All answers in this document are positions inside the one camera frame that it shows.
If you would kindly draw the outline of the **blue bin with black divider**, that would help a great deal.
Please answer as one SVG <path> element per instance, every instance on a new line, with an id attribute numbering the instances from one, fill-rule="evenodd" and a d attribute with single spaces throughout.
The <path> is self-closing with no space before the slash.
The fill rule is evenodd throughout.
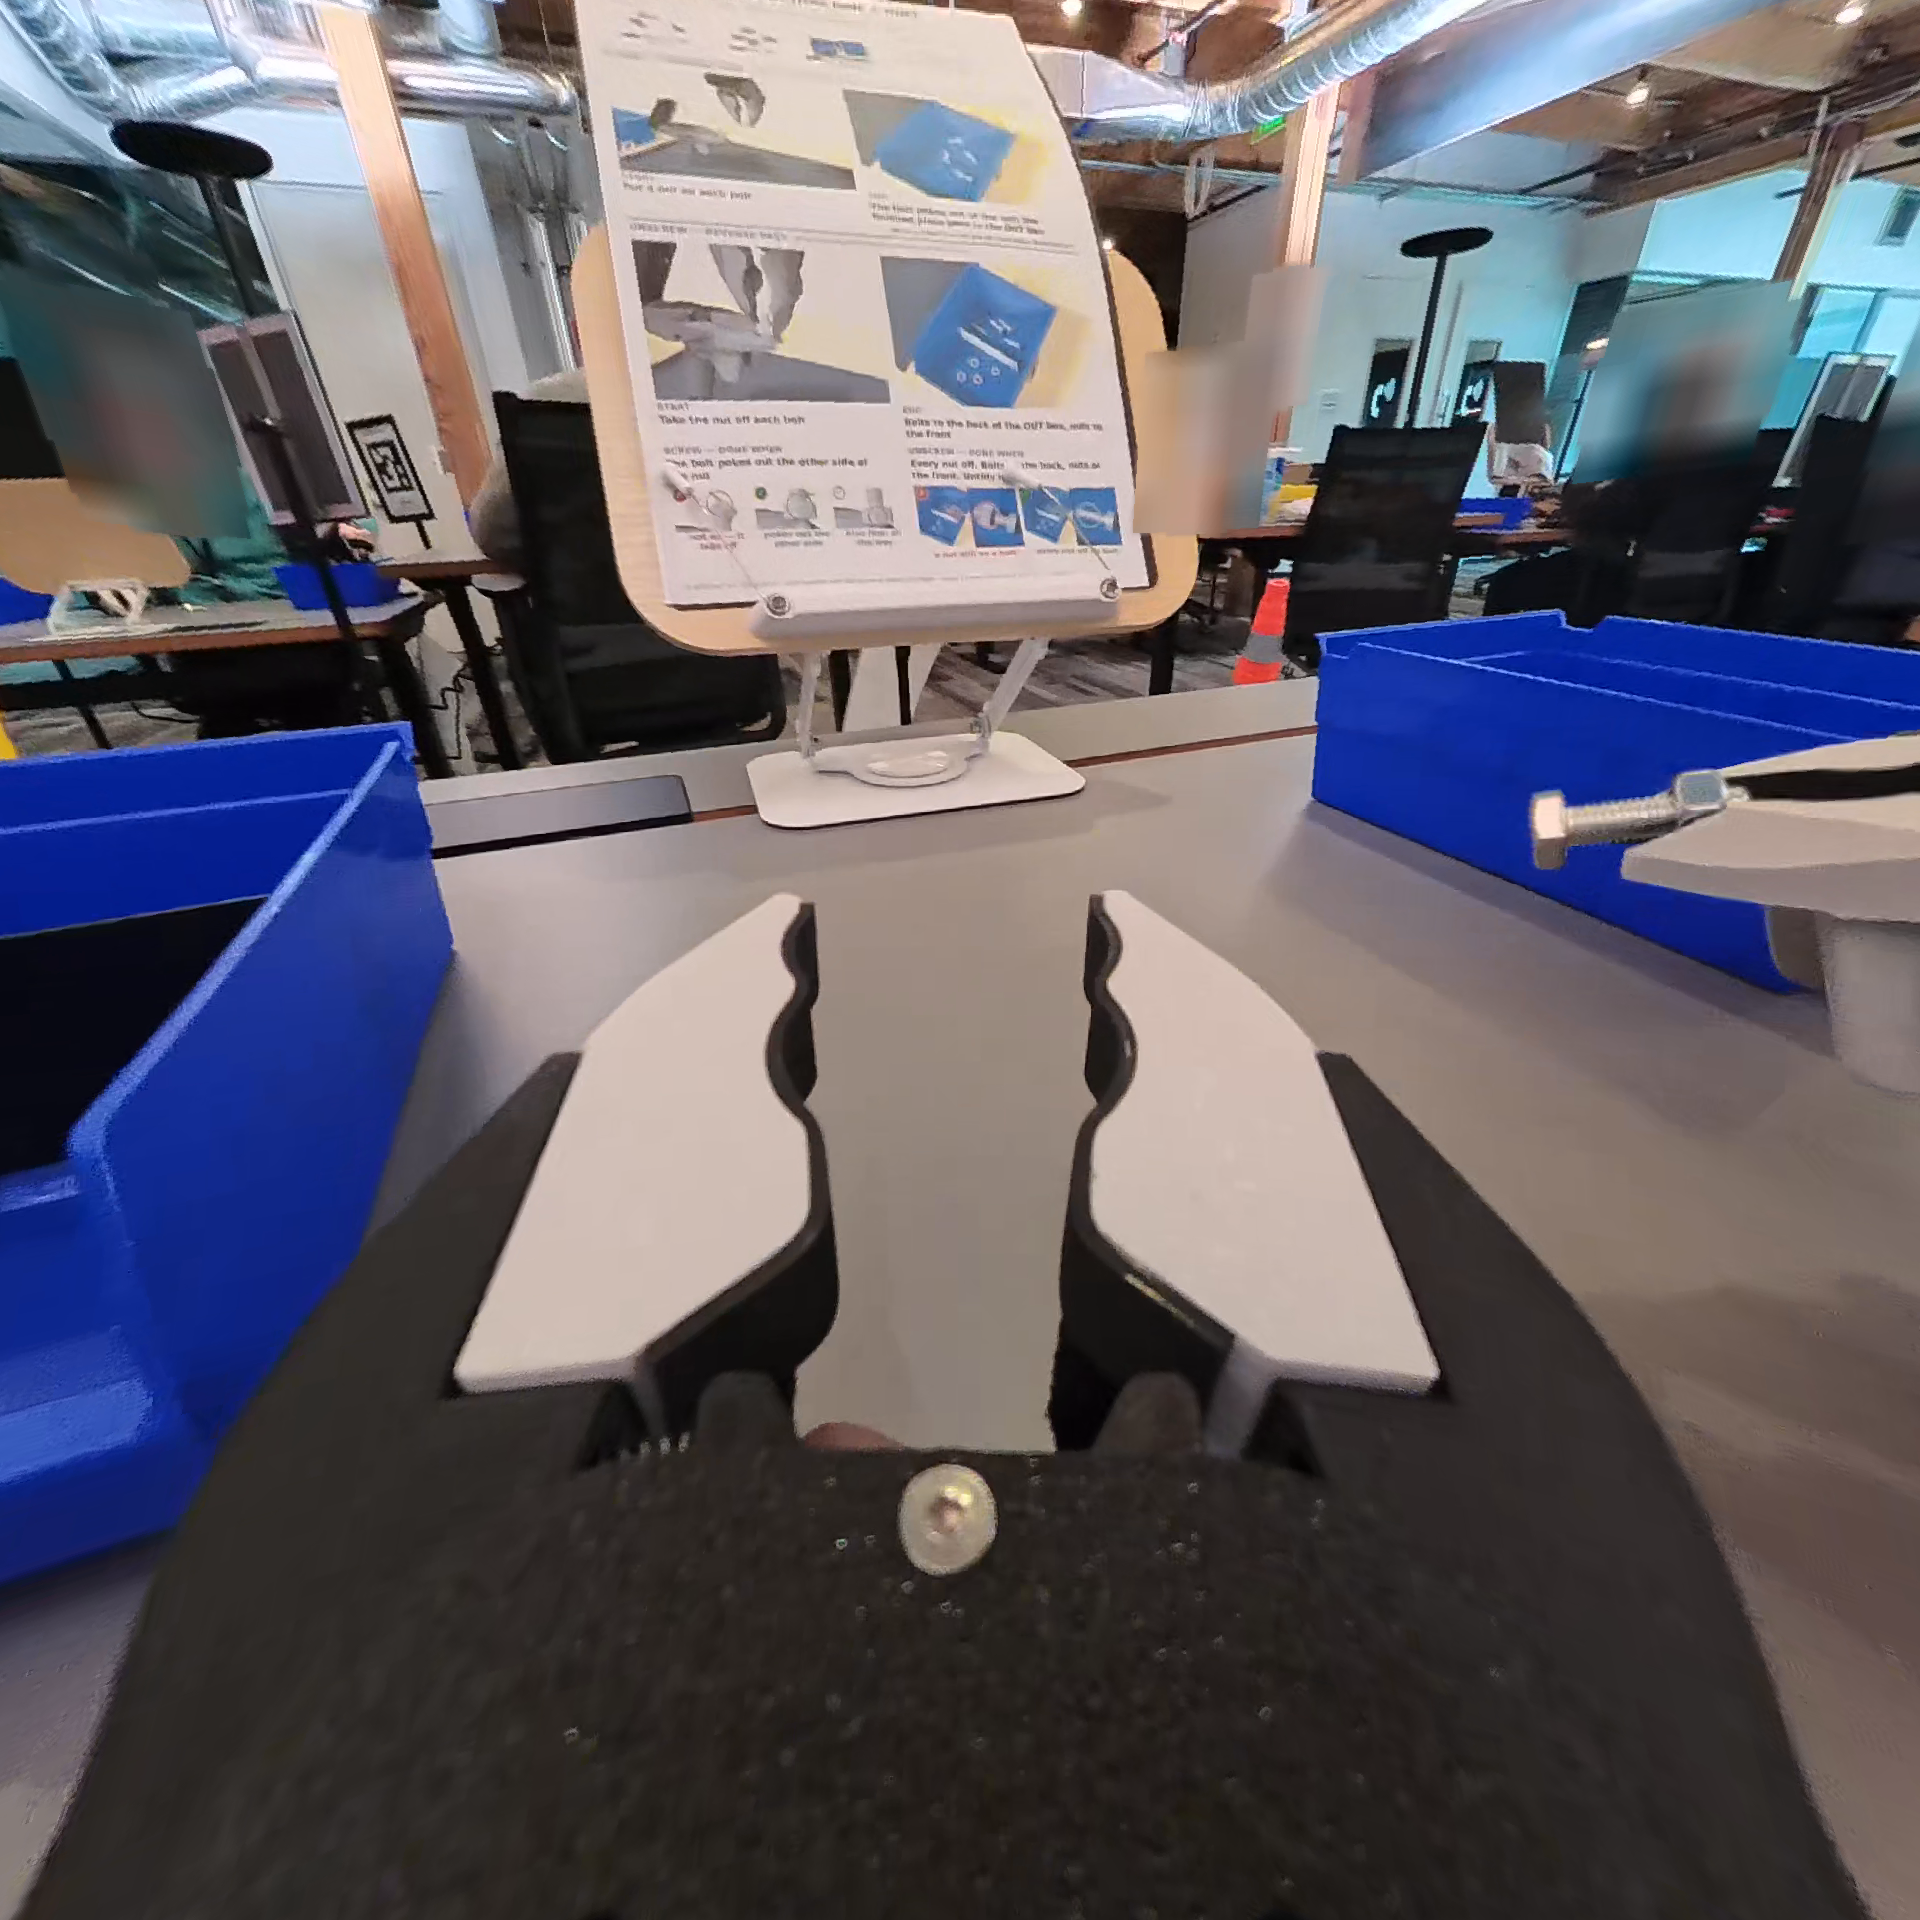
<path id="1" fill-rule="evenodd" d="M 3 1582 L 172 1529 L 353 1260 L 427 845 L 400 726 L 3 765 Z"/>

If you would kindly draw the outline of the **black mesh office chair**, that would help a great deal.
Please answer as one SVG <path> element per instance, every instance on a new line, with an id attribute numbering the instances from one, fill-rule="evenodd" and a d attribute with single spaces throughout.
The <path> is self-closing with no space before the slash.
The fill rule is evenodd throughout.
<path id="1" fill-rule="evenodd" d="M 1480 423 L 1337 425 L 1289 550 L 1283 672 L 1315 677 L 1322 639 L 1425 622 L 1442 605 L 1453 516 L 1482 455 Z"/>

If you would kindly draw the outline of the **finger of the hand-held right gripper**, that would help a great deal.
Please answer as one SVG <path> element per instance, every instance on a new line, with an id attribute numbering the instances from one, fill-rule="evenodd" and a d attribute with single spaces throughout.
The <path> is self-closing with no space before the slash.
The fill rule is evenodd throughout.
<path id="1" fill-rule="evenodd" d="M 1917 735 L 1849 740 L 1722 770 L 1729 803 L 1917 803 Z"/>
<path id="2" fill-rule="evenodd" d="M 1622 853 L 1622 877 L 1757 903 L 1775 966 L 1829 1009 L 1836 1060 L 1917 1095 L 1917 797 L 1746 799 Z"/>

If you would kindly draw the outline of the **black flat pad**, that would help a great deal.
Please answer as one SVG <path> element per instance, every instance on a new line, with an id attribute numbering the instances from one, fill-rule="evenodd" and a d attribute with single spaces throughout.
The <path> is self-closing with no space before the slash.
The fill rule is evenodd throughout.
<path id="1" fill-rule="evenodd" d="M 673 829 L 695 819 L 679 777 L 543 785 L 425 805 L 436 862 Z"/>

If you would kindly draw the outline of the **blue plastic bin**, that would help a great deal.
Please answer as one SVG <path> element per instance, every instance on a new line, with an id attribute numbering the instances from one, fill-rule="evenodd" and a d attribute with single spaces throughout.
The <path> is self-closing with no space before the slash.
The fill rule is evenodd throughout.
<path id="1" fill-rule="evenodd" d="M 1320 643 L 1315 799 L 1787 995 L 1757 903 L 1622 877 L 1622 847 L 1530 859 L 1530 795 L 1602 803 L 1680 770 L 1917 729 L 1905 649 L 1560 610 L 1337 632 Z"/>

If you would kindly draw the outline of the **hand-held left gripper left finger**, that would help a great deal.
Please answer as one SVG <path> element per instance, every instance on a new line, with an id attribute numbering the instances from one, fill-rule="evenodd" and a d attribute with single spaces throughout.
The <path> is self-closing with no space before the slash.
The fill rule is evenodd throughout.
<path id="1" fill-rule="evenodd" d="M 462 1395 L 619 1382 L 649 1432 L 690 1429 L 720 1373 L 793 1397 L 839 1300 L 817 995 L 813 907 L 772 893 L 597 1022 L 455 1360 Z"/>

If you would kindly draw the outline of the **black floor lamp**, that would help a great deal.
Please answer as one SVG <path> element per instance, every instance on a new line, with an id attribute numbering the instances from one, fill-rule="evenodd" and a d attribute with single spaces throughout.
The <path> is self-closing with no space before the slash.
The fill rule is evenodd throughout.
<path id="1" fill-rule="evenodd" d="M 243 322 L 237 326 L 237 352 L 247 360 L 247 400 L 237 413 L 237 446 L 273 476 L 256 476 L 253 489 L 259 502 L 273 512 L 276 502 L 286 507 L 286 532 L 290 535 L 287 550 L 309 563 L 317 573 L 323 603 L 336 627 L 342 645 L 353 655 L 365 652 L 365 636 L 353 627 L 342 593 L 336 592 L 336 577 L 329 563 L 329 542 L 320 535 L 313 519 L 313 502 L 302 485 L 302 473 L 295 457 L 290 437 L 286 423 L 273 413 L 273 385 L 269 372 L 256 362 L 256 322 L 272 313 L 266 300 L 256 300 L 250 269 L 243 259 L 243 246 L 237 240 L 237 223 L 227 216 L 226 200 L 217 190 L 217 179 L 247 183 L 272 172 L 272 157 L 256 143 L 226 132 L 209 132 L 203 125 L 177 122 L 177 120 L 116 120 L 110 125 L 113 147 L 135 160 L 136 166 L 185 176 L 196 185 L 206 205 L 206 216 L 215 226 L 215 237 L 226 256 L 227 273 L 237 286 L 237 300 L 243 306 Z"/>
<path id="2" fill-rule="evenodd" d="M 1490 227 L 1485 226 L 1453 226 L 1453 227 L 1432 227 L 1416 237 L 1409 237 L 1402 242 L 1402 256 L 1405 259 L 1419 259 L 1429 263 L 1429 290 L 1425 290 L 1425 310 L 1419 322 L 1419 337 L 1415 346 L 1412 356 L 1412 373 L 1405 380 L 1405 397 L 1402 397 L 1402 413 L 1400 425 L 1402 427 L 1419 427 L 1419 409 L 1423 409 L 1423 393 L 1425 393 L 1425 377 L 1432 366 L 1432 346 L 1437 337 L 1437 316 L 1442 306 L 1442 290 L 1447 279 L 1447 265 L 1459 255 L 1475 255 L 1490 242 Z"/>

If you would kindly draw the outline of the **steel hex bolt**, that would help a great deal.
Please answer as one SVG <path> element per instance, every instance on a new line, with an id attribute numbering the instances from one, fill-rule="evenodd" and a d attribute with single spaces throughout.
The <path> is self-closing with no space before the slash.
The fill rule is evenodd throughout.
<path id="1" fill-rule="evenodd" d="M 1536 872 L 1557 872 L 1585 845 L 1643 845 L 1676 829 L 1665 819 L 1667 787 L 1630 799 L 1569 803 L 1563 790 L 1527 797 L 1527 845 Z"/>

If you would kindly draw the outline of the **printed tag sign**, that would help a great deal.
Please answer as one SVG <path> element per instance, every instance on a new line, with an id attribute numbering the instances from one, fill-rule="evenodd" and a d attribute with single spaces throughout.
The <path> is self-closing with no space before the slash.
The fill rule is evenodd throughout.
<path id="1" fill-rule="evenodd" d="M 377 512 L 396 525 L 412 525 L 430 546 L 436 507 L 425 490 L 419 462 L 400 435 L 395 413 L 367 413 L 342 423 L 349 446 L 370 482 Z"/>

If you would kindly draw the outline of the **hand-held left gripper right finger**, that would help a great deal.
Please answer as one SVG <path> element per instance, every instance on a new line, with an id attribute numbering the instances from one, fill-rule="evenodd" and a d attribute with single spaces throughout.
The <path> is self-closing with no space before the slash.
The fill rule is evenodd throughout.
<path id="1" fill-rule="evenodd" d="M 1175 1373 L 1199 1429 L 1280 1385 L 1429 1397 L 1442 1367 L 1322 1053 L 1249 973 L 1119 887 L 1087 899 L 1085 1089 L 1060 1272 L 1060 1432 Z"/>

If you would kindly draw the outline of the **wooden background desk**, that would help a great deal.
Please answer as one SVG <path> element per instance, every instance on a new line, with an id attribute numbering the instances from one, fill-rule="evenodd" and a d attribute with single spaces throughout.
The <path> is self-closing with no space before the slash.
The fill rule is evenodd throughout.
<path id="1" fill-rule="evenodd" d="M 377 573 L 396 592 L 349 607 L 342 622 L 286 599 L 175 605 L 135 622 L 85 616 L 67 632 L 45 620 L 13 622 L 3 627 L 3 715 L 160 703 L 177 686 L 160 659 L 325 645 L 346 652 L 353 690 L 370 712 L 407 726 L 416 762 L 440 762 L 445 736 L 412 643 L 430 610 L 455 607 L 455 589 L 470 589 L 487 572 L 485 559 L 382 559 Z"/>

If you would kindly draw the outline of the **black monitor on stand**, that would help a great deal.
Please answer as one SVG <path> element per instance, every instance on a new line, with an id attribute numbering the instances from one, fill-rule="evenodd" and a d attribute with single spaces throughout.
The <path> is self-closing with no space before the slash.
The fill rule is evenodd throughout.
<path id="1" fill-rule="evenodd" d="M 299 316 L 276 310 L 217 322 L 199 327 L 196 342 L 272 525 L 367 516 L 353 457 Z"/>

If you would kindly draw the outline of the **instruction board on white stand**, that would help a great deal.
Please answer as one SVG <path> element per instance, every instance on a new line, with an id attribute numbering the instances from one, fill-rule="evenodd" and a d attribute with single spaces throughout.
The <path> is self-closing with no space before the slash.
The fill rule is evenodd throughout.
<path id="1" fill-rule="evenodd" d="M 156 593 L 190 577 L 179 542 L 103 512 L 60 476 L 3 480 L 3 580 L 49 596 L 56 636 L 150 636 Z"/>
<path id="2" fill-rule="evenodd" d="M 1162 627 L 1162 313 L 1003 13 L 577 2 L 602 226 L 577 322 L 612 550 L 673 645 L 800 672 L 772 829 L 1066 799 L 1050 643 Z"/>

